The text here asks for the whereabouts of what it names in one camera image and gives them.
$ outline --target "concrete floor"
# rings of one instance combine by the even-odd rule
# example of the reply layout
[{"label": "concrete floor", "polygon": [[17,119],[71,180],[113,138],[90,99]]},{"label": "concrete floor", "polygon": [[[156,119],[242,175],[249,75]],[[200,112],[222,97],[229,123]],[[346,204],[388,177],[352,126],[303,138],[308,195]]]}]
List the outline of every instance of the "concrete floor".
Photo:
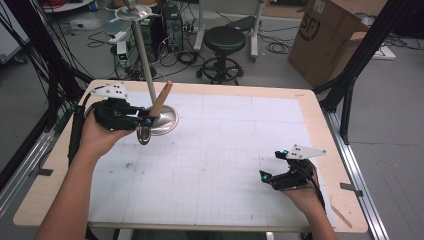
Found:
[{"label": "concrete floor", "polygon": [[[280,29],[298,26],[297,20],[263,19],[262,29]],[[66,39],[75,57],[96,78],[114,76],[110,46],[88,48],[88,36],[96,31],[67,35]],[[273,36],[293,39],[296,30],[273,32]],[[259,40],[259,58],[250,61],[247,46],[232,56],[239,62],[245,75],[239,79],[242,86],[310,89],[307,82],[287,62],[288,55],[273,54]],[[360,75],[353,98],[349,139],[372,198],[390,239],[423,239],[424,236],[424,181],[421,170],[424,161],[424,52],[406,48],[390,48],[395,61],[372,60]],[[210,50],[201,53],[205,58]],[[174,57],[165,61],[171,63]],[[195,77],[197,68],[175,64],[156,70],[177,83],[208,84]],[[46,98],[30,64],[0,65],[0,169],[15,153],[23,139],[44,113]],[[3,216],[0,216],[2,239],[32,239],[36,228],[17,227],[12,219],[33,179],[24,187]],[[112,239],[113,229],[95,229],[101,239]],[[339,234],[340,239],[372,239],[370,233]],[[297,239],[296,234],[276,233],[275,239]]]}]

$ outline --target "round metal base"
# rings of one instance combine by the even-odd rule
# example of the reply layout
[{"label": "round metal base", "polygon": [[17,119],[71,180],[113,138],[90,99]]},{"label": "round metal base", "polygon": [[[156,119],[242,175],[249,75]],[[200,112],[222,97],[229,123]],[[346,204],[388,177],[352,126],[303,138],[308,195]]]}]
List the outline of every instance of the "round metal base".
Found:
[{"label": "round metal base", "polygon": [[159,118],[150,129],[153,136],[163,135],[172,131],[178,124],[178,113],[170,106],[163,105]]}]

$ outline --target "cardboard box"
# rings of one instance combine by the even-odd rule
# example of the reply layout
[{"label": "cardboard box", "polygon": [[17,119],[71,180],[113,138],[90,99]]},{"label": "cardboard box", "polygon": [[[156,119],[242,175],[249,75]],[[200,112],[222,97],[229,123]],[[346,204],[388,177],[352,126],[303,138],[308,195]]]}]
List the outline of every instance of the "cardboard box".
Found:
[{"label": "cardboard box", "polygon": [[[114,0],[115,7],[122,7],[124,6],[124,0]],[[144,4],[144,5],[153,5],[156,3],[155,0],[137,0],[137,3]]]},{"label": "cardboard box", "polygon": [[369,27],[329,0],[310,0],[289,62],[311,84],[320,86],[341,73]]}]

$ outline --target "metal rod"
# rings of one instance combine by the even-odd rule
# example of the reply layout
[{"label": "metal rod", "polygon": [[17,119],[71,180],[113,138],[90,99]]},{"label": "metal rod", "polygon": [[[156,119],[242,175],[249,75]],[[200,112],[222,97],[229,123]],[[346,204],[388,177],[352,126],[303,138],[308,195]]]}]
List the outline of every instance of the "metal rod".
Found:
[{"label": "metal rod", "polygon": [[137,43],[138,54],[140,55],[141,65],[143,67],[144,77],[146,78],[147,87],[149,88],[152,104],[156,101],[156,91],[153,85],[152,73],[150,72],[149,60],[147,59],[146,49],[144,48],[143,36],[141,35],[140,25],[137,21],[132,21],[131,27],[134,33],[135,42]]}]

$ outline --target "hand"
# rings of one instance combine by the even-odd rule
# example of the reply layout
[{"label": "hand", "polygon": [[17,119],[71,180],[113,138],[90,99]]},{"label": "hand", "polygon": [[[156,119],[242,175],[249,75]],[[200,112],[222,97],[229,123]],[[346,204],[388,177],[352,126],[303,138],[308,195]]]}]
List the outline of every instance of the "hand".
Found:
[{"label": "hand", "polygon": [[84,151],[98,159],[106,154],[115,143],[122,137],[134,132],[131,131],[111,131],[96,122],[93,111],[91,111],[84,123],[80,141],[79,151]]},{"label": "hand", "polygon": [[[312,178],[319,186],[316,167],[313,167],[314,175]],[[307,183],[296,189],[283,189],[281,190],[281,192],[287,195],[293,201],[296,207],[305,214],[309,213],[310,211],[314,211],[314,209],[316,208],[322,208],[321,203],[318,199],[317,192],[315,191],[315,188],[312,183]]]}]

